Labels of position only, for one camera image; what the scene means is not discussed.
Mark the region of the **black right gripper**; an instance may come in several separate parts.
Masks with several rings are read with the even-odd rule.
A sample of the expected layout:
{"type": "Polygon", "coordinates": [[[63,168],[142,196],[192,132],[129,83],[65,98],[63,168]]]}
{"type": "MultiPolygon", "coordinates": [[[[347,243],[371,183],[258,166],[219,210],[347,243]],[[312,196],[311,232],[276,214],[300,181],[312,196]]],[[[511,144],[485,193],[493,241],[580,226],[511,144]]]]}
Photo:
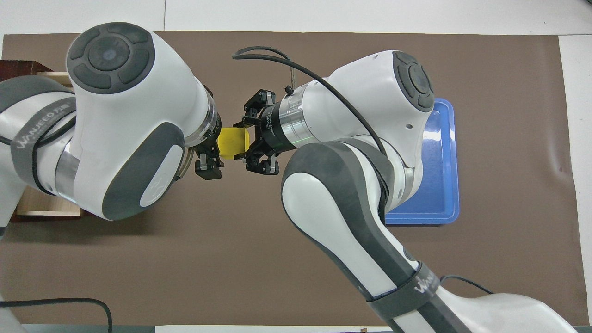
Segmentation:
{"type": "Polygon", "coordinates": [[[242,120],[233,124],[239,128],[261,128],[263,141],[254,141],[246,152],[234,155],[234,160],[244,160],[249,172],[279,175],[277,154],[290,150],[290,141],[284,134],[279,116],[281,103],[275,102],[274,92],[260,89],[245,103],[242,120]]]}

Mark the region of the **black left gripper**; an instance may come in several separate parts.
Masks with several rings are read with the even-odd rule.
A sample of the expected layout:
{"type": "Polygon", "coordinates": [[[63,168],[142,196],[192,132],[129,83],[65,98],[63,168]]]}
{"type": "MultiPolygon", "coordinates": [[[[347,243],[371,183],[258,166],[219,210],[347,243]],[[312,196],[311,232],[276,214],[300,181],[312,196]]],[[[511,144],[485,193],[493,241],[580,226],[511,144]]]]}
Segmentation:
{"type": "Polygon", "coordinates": [[[219,147],[216,145],[220,132],[222,130],[222,121],[218,114],[211,122],[207,123],[204,130],[198,135],[197,143],[192,143],[192,148],[198,154],[198,160],[195,162],[195,173],[204,180],[216,180],[222,178],[221,168],[224,162],[220,157],[219,147]]]}

